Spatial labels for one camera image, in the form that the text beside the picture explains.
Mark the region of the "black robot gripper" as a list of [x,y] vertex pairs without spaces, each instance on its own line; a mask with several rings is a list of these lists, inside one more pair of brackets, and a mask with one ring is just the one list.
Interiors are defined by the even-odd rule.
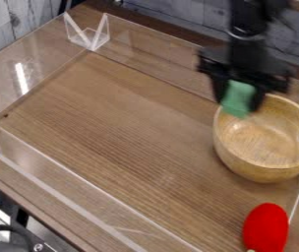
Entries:
[[269,24],[288,8],[288,0],[229,0],[228,43],[223,47],[197,50],[196,71],[211,79],[216,102],[220,102],[231,80],[256,87],[251,112],[259,110],[265,92],[288,91],[291,69],[271,55],[265,46]]

